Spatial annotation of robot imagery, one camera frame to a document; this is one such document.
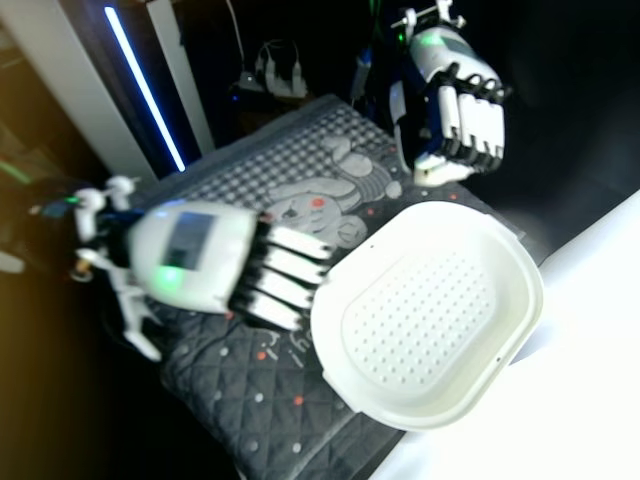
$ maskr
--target blue light strip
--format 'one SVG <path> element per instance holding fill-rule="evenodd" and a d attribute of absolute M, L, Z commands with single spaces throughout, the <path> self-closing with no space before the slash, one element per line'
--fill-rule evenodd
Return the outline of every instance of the blue light strip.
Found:
<path fill-rule="evenodd" d="M 151 114 L 153 115 L 158 128 L 160 129 L 160 133 L 162 134 L 162 138 L 164 138 L 169 151 L 171 152 L 171 156 L 173 157 L 173 161 L 175 162 L 178 170 L 184 172 L 184 162 L 180 157 L 180 153 L 176 148 L 176 144 L 173 142 L 173 138 L 171 138 L 171 134 L 167 129 L 167 125 L 164 123 L 164 119 L 162 118 L 162 114 L 158 109 L 158 105 L 156 101 L 153 99 L 153 95 L 151 95 L 151 90 L 149 89 L 149 85 L 147 81 L 144 79 L 144 75 L 142 74 L 142 70 L 140 70 L 140 65 L 138 65 L 138 60 L 136 60 L 136 56 L 131 49 L 131 45 L 129 44 L 129 40 L 127 39 L 127 35 L 124 33 L 122 29 L 122 25 L 120 24 L 120 19 L 118 18 L 118 14 L 116 13 L 113 7 L 105 7 L 104 13 L 107 15 L 107 19 L 111 24 L 111 29 L 120 44 L 120 48 L 122 49 L 122 53 L 124 53 L 127 62 L 129 63 L 129 68 L 133 73 L 133 76 L 138 83 L 138 87 L 140 87 L 140 91 L 144 96 L 144 99 L 147 101 L 147 105 L 149 106 L 149 110 L 151 110 Z"/>

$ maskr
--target checkered pattern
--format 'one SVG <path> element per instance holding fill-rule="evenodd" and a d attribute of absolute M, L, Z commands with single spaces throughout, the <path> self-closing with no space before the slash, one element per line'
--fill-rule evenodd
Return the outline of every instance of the checkered pattern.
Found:
<path fill-rule="evenodd" d="M 320 142 L 346 136 L 352 150 L 380 165 L 380 176 L 389 175 L 403 187 L 397 200 L 371 201 L 364 195 L 364 203 L 350 213 L 367 224 L 370 234 L 425 200 L 491 211 L 458 185 L 429 191 L 413 186 L 398 168 L 392 139 L 336 98 L 325 97 L 276 121 L 270 132 L 214 152 L 146 192 L 138 205 L 187 197 L 262 210 L 271 202 L 270 188 L 335 177 L 331 152 Z M 223 443 L 248 479 L 348 480 L 374 459 L 381 461 L 380 452 L 400 438 L 399 432 L 356 415 L 333 392 L 306 331 L 274 342 L 273 334 L 240 318 L 152 308 L 168 333 L 162 365 L 166 387 Z"/>
<path fill-rule="evenodd" d="M 188 192 L 190 200 L 222 202 L 256 210 L 269 205 L 268 191 L 306 178 L 336 177 L 331 152 L 320 146 L 323 138 L 344 136 L 352 150 L 374 154 L 391 145 L 389 137 L 357 112 L 340 107 L 313 125 L 300 126 L 263 151 L 230 165 Z"/>

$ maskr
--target gray quilted mat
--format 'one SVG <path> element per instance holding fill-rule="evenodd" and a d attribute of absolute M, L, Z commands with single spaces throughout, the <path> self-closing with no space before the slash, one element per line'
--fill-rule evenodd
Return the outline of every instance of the gray quilted mat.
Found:
<path fill-rule="evenodd" d="M 490 211 L 458 185 L 414 187 L 390 137 L 331 96 L 214 152 L 137 203 L 178 197 L 266 211 L 343 254 L 416 202 Z M 275 333 L 234 314 L 152 308 L 166 327 L 166 388 L 247 478 L 359 478 L 399 440 L 400 432 L 355 414 L 325 383 L 310 331 Z"/>

